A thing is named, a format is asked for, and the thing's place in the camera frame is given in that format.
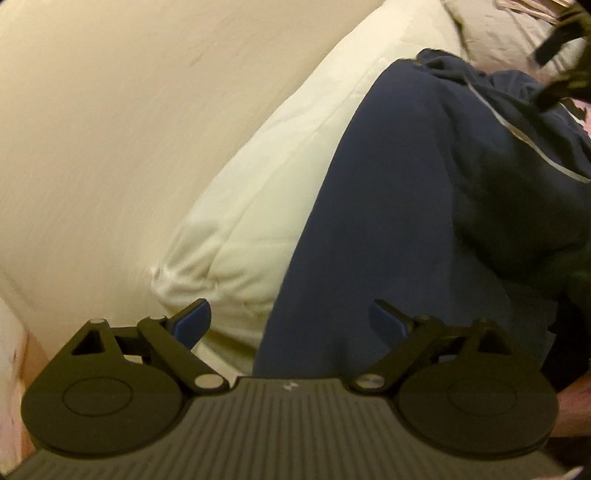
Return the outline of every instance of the white stripe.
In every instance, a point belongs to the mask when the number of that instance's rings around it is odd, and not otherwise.
[[[472,91],[472,93],[474,95],[476,95],[476,97],[482,102],[484,103],[489,110],[492,112],[492,114],[495,116],[495,118],[499,121],[499,123],[505,127],[507,130],[509,130],[509,132],[511,132],[513,134],[513,136],[519,140],[521,140],[523,143],[529,145],[540,157],[542,157],[544,159],[544,161],[554,167],[556,170],[564,173],[565,175],[569,176],[570,178],[572,178],[573,180],[577,180],[581,183],[591,183],[591,179],[584,177],[582,175],[579,175],[578,173],[575,173],[571,170],[569,170],[568,168],[563,167],[562,165],[557,164],[555,161],[551,160],[550,158],[548,158],[548,156],[542,152],[540,150],[540,148],[534,143],[534,141],[528,137],[525,133],[523,133],[521,130],[519,130],[515,125],[511,125],[505,118],[503,118],[502,115],[500,115],[481,95],[480,93],[478,93],[476,91],[476,89],[472,86],[472,84],[470,82],[468,82],[466,80],[466,83],[468,85],[468,88]]]

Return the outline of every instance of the circular pad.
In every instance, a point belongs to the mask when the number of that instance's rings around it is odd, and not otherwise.
[[[556,393],[510,355],[436,364],[400,388],[398,410],[419,437],[472,458],[508,458],[538,449],[558,414]]]

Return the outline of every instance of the white pillow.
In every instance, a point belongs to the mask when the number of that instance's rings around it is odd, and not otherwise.
[[[377,77],[424,48],[462,55],[441,1],[387,0],[330,52],[195,203],[154,269],[152,290],[171,314],[198,297],[210,302],[212,328],[199,356],[214,352],[235,373],[251,373],[345,128]]]

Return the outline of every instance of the black plastic device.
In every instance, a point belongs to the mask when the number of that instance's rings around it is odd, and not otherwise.
[[[137,327],[88,321],[33,382],[38,451],[9,480],[531,480],[556,393],[490,320],[450,327],[377,300],[407,338],[354,378],[239,378],[190,349],[200,299]],[[372,325],[388,342],[394,324]],[[128,355],[141,358],[130,361]]]

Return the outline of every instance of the black clamp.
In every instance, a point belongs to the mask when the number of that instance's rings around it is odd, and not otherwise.
[[[375,303],[391,322],[372,327],[391,351],[344,381],[343,395],[382,397],[416,437],[456,456],[510,458],[544,444],[556,393],[494,322],[450,327]],[[205,300],[137,327],[88,321],[25,393],[22,418],[34,443],[69,458],[121,455],[171,432],[196,397],[240,390],[240,379],[230,390],[190,352],[209,325]],[[391,340],[400,335],[402,342]]]
[[[171,319],[146,318],[137,327],[89,320],[22,399],[33,442],[61,455],[100,457],[161,437],[189,398],[229,389],[227,380],[190,351],[209,326],[206,300]],[[124,355],[140,356],[143,364]]]

